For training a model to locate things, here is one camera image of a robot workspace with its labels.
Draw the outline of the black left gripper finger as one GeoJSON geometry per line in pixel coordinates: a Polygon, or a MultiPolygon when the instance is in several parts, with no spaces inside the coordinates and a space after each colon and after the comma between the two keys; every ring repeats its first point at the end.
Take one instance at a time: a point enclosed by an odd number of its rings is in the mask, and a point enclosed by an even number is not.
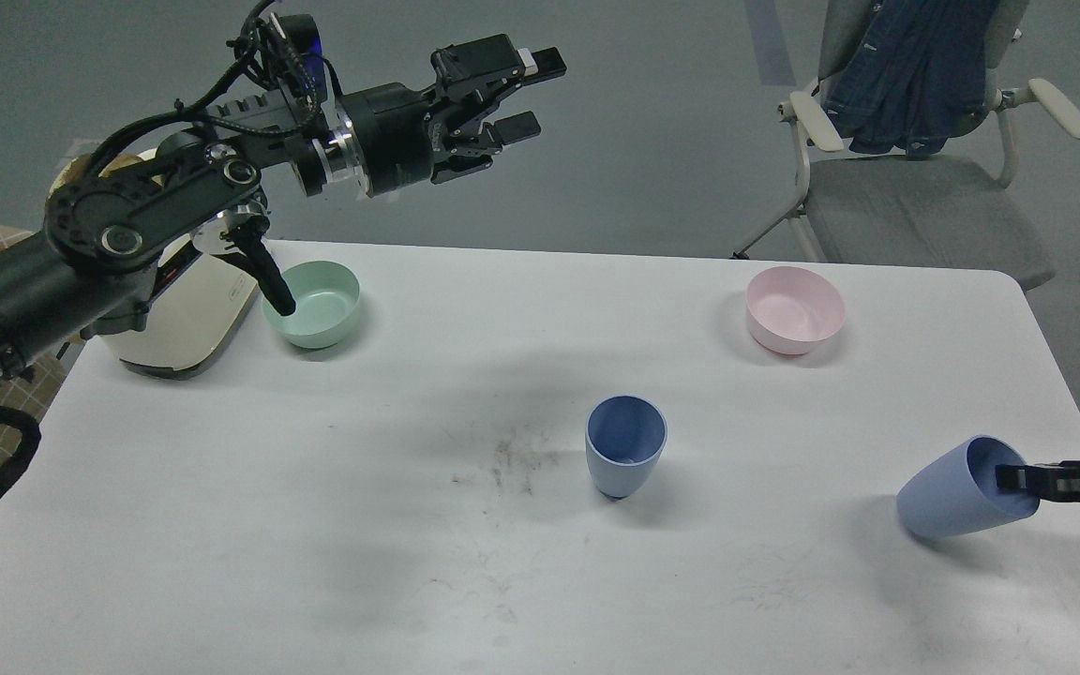
{"type": "Polygon", "coordinates": [[[509,85],[536,85],[557,80],[567,72],[567,65],[558,48],[545,48],[540,51],[509,48],[507,54],[513,56],[515,60],[515,64],[507,69],[509,85]]]}
{"type": "Polygon", "coordinates": [[[509,145],[532,140],[541,132],[543,129],[531,111],[511,114],[485,126],[486,140],[491,149],[503,149],[509,145]]]}

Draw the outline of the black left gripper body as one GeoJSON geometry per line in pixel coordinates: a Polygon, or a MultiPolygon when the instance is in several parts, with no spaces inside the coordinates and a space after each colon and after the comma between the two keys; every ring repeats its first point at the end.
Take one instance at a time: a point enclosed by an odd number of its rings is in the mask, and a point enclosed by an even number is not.
{"type": "Polygon", "coordinates": [[[431,55],[434,83],[401,82],[343,95],[337,112],[357,159],[366,195],[428,180],[451,181],[492,166],[485,126],[503,99],[530,85],[507,84],[516,48],[505,33],[450,44],[431,55]]]}

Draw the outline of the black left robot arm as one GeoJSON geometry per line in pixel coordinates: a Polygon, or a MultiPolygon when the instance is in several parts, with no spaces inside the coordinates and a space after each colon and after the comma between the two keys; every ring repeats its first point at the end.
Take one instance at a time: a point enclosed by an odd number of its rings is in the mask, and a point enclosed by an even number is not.
{"type": "MultiPolygon", "coordinates": [[[[234,60],[197,102],[117,129],[48,197],[42,230],[0,252],[0,388],[77,332],[141,332],[156,299],[202,255],[256,281],[276,313],[295,312],[265,247],[262,171],[288,165],[305,195],[355,176],[365,195],[488,170],[541,129],[532,112],[491,114],[517,90],[565,75],[557,48],[505,33],[441,48],[436,80],[343,93],[308,14],[251,10],[234,60]]],[[[0,500],[33,461],[33,414],[0,405],[16,449],[0,500]]]]}

